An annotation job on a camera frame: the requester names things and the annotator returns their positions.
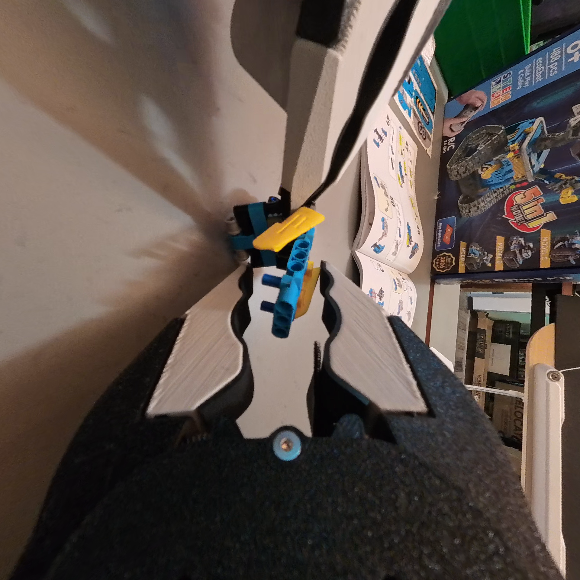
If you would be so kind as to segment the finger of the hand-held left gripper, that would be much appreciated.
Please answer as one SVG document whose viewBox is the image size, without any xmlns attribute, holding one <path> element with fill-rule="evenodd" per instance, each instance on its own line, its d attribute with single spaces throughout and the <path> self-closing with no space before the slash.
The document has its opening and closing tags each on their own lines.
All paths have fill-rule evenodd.
<svg viewBox="0 0 580 580">
<path fill-rule="evenodd" d="M 281 188 L 299 207 L 327 176 L 385 24 L 405 32 L 413 1 L 303 1 L 291 49 Z"/>
<path fill-rule="evenodd" d="M 451 1 L 379 1 L 371 24 L 379 24 L 370 48 L 363 49 L 363 68 L 354 84 L 352 105 L 339 125 L 340 132 L 325 179 L 317 188 L 321 197 L 343 174 L 370 130 L 380 105 L 388 104 L 411 65 L 422 52 Z"/>
</svg>

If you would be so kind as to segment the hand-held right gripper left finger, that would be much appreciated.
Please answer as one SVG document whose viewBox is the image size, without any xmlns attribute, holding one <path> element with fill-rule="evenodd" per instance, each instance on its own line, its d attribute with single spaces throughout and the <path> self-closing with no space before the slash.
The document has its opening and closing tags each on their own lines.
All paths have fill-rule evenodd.
<svg viewBox="0 0 580 580">
<path fill-rule="evenodd" d="M 200 409 L 243 369 L 243 340 L 231 317 L 244 297 L 239 267 L 185 313 L 185 320 L 147 408 L 148 417 Z"/>
</svg>

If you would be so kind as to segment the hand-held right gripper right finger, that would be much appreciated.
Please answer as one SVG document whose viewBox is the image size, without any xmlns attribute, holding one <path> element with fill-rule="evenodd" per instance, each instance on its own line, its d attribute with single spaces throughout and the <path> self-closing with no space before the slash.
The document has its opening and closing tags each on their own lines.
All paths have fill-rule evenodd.
<svg viewBox="0 0 580 580">
<path fill-rule="evenodd" d="M 323 368 L 336 384 L 381 412 L 425 415 L 428 406 L 382 307 L 322 263 Z"/>
</svg>

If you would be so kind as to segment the blue yellow brick assembly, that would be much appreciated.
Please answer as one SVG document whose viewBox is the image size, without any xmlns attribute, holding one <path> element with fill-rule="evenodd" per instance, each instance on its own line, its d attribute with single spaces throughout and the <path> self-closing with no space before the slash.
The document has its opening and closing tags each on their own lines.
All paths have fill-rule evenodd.
<svg viewBox="0 0 580 580">
<path fill-rule="evenodd" d="M 298 315 L 308 310 L 309 300 L 317 283 L 319 268 L 309 261 L 315 227 L 324 216 L 312 208 L 300 207 L 284 221 L 274 223 L 253 241 L 256 250 L 279 253 L 288 244 L 291 251 L 283 276 L 264 274 L 262 284 L 278 290 L 275 302 L 262 301 L 260 309 L 272 315 L 272 334 L 280 339 L 288 337 Z"/>
</svg>

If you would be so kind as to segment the blue beam with black pins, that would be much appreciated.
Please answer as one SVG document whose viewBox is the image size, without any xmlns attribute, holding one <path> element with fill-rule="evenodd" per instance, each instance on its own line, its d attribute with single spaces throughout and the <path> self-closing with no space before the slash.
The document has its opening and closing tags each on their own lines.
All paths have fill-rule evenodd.
<svg viewBox="0 0 580 580">
<path fill-rule="evenodd" d="M 266 202 L 236 205 L 226 220 L 228 235 L 236 258 L 249 260 L 253 268 L 276 267 L 285 270 L 292 245 L 287 244 L 280 252 L 258 250 L 253 241 L 271 225 L 284 221 L 291 212 L 291 195 L 284 188 Z"/>
</svg>

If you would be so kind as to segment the grey desk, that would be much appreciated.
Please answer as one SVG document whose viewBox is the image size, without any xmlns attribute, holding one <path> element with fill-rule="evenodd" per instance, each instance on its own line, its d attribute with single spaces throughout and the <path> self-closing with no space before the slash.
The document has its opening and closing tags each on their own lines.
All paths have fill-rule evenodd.
<svg viewBox="0 0 580 580">
<path fill-rule="evenodd" d="M 1 518 L 34 519 L 77 425 L 233 268 L 285 111 L 235 1 L 1 1 Z"/>
</svg>

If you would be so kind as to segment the blue sticker sheet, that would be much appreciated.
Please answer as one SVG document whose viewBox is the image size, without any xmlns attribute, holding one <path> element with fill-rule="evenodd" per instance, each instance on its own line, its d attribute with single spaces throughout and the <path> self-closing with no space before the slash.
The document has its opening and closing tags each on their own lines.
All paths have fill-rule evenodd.
<svg viewBox="0 0 580 580">
<path fill-rule="evenodd" d="M 429 62 L 419 54 L 407 76 L 403 79 L 396 101 L 406 115 L 411 128 L 428 156 L 431 156 L 437 84 L 431 74 Z"/>
</svg>

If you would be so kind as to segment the green box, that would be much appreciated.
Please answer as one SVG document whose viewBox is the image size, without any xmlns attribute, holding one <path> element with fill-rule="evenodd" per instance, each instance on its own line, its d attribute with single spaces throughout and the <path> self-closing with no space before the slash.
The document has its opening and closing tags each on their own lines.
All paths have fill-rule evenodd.
<svg viewBox="0 0 580 580">
<path fill-rule="evenodd" d="M 434 32 L 450 98 L 507 69 L 530 51 L 532 1 L 451 1 Z"/>
</svg>

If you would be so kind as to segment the open instruction booklet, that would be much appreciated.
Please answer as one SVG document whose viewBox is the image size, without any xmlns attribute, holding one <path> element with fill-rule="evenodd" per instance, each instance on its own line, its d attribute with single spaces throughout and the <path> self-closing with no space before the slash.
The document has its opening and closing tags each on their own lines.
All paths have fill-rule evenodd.
<svg viewBox="0 0 580 580">
<path fill-rule="evenodd" d="M 417 308 L 410 275 L 424 251 L 416 161 L 417 144 L 386 106 L 361 149 L 361 222 L 352 256 L 362 292 L 409 327 Z"/>
</svg>

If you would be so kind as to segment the dark blue toy box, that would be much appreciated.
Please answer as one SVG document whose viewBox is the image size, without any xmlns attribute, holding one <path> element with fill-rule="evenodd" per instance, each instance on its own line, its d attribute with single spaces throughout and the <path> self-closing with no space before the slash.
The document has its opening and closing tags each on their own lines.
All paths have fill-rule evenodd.
<svg viewBox="0 0 580 580">
<path fill-rule="evenodd" d="M 579 282 L 579 26 L 444 109 L 431 278 Z"/>
</svg>

